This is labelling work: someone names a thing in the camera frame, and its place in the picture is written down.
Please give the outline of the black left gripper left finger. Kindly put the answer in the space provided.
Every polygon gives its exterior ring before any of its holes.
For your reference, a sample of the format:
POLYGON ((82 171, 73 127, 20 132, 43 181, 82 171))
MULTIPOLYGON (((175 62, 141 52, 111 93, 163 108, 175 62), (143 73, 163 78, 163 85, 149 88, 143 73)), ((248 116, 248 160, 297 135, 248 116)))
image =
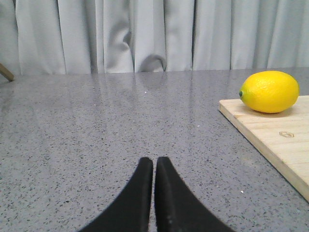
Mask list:
POLYGON ((82 232, 146 232, 152 196, 153 162, 140 158, 135 172, 117 198, 82 232))

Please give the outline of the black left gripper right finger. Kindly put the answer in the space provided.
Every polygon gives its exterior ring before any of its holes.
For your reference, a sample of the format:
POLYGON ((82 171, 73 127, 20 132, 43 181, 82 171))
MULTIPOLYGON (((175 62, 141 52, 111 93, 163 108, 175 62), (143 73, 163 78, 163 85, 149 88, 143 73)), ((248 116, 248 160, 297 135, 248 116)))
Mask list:
POLYGON ((180 178, 168 157, 156 165, 154 207, 159 232, 232 232, 180 178))

